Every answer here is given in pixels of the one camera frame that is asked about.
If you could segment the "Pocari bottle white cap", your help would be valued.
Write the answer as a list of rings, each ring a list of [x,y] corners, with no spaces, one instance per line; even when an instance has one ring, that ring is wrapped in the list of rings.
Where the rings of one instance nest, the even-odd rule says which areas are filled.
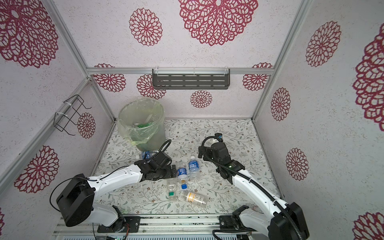
[[[195,156],[190,157],[190,161],[188,163],[189,166],[189,174],[191,181],[197,182],[200,179],[200,165]]]

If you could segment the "clear bottle green cap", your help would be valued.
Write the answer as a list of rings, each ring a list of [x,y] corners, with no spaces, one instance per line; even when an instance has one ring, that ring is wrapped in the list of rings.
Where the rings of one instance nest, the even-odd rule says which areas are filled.
[[[176,178],[170,178],[167,179],[167,196],[168,200],[171,202],[174,202],[177,200],[177,189],[178,189],[178,182]]]

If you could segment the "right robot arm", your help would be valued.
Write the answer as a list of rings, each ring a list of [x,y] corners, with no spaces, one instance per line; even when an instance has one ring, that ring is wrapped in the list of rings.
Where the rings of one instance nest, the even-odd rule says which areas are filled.
[[[310,237],[301,207],[288,204],[263,187],[240,162],[233,160],[223,142],[211,147],[199,146],[199,158],[213,163],[221,177],[243,191],[262,211],[236,210],[235,220],[241,230],[254,230],[270,240],[307,240]]]

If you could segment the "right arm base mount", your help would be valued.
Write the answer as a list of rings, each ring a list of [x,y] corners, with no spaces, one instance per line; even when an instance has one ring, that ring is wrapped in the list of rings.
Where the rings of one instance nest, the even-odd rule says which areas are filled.
[[[245,227],[240,221],[240,218],[236,216],[229,216],[229,215],[219,216],[219,224],[220,224],[220,230],[222,231],[245,232],[245,231],[254,230],[252,228]]]

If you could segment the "clear bottle blue label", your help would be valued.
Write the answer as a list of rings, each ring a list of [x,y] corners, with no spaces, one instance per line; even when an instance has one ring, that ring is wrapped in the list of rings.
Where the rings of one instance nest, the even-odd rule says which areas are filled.
[[[150,159],[154,155],[156,155],[158,151],[144,151],[140,152],[138,155],[136,155],[136,160],[145,160]]]

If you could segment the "Pocari bottle blue cap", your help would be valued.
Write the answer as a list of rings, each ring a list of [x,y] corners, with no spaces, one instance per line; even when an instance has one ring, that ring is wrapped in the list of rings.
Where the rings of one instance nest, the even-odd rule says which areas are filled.
[[[187,166],[185,163],[180,163],[177,166],[177,179],[179,181],[180,187],[182,191],[186,191],[188,189],[188,173]]]

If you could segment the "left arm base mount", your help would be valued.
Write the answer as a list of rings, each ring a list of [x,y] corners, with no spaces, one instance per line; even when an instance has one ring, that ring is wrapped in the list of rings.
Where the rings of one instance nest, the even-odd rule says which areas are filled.
[[[117,222],[110,227],[99,225],[97,233],[137,233],[139,231],[140,222],[141,217],[125,216],[125,220],[119,218]]]

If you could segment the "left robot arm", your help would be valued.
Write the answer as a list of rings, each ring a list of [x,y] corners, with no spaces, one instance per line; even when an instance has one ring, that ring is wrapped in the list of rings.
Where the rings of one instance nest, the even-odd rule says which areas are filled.
[[[127,221],[117,206],[97,203],[97,198],[124,186],[143,181],[158,181],[177,176],[176,166],[164,152],[139,160],[127,167],[100,175],[85,177],[79,174],[59,194],[56,203],[67,227],[83,223],[97,224],[109,232],[119,232]]]

